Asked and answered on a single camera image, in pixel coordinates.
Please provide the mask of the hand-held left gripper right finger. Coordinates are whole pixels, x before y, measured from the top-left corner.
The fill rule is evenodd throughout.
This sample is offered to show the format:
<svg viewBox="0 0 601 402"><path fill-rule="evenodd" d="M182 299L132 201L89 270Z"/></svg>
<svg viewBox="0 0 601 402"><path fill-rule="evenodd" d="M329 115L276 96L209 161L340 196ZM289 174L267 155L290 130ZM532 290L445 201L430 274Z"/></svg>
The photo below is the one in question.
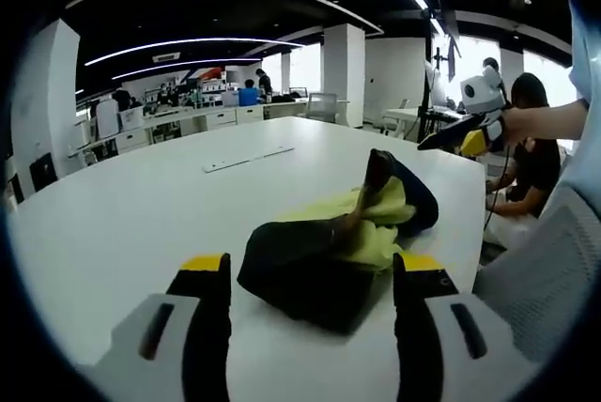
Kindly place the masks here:
<svg viewBox="0 0 601 402"><path fill-rule="evenodd" d="M538 368L510 325L456 292L429 256L394 256L393 302L400 401L511 401Z"/></svg>

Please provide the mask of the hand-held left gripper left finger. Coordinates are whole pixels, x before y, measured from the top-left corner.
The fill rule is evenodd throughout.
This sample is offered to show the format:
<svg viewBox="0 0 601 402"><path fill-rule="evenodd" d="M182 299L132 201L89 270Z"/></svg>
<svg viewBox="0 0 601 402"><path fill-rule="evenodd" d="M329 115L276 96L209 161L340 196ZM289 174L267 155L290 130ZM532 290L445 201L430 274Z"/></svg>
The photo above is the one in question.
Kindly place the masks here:
<svg viewBox="0 0 601 402"><path fill-rule="evenodd" d="M91 379L111 401L226 401L231 258L185 262L112 330Z"/></svg>

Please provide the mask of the person's right hand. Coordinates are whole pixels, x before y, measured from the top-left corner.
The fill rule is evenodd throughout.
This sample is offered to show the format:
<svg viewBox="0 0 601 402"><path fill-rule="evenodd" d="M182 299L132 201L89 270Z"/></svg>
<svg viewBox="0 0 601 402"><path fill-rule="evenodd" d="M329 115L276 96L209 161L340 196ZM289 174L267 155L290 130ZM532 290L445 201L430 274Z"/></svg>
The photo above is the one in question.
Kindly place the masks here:
<svg viewBox="0 0 601 402"><path fill-rule="evenodd" d="M532 110L511 108L501 114L503 124L503 140L508 146L534 135L532 130Z"/></svg>

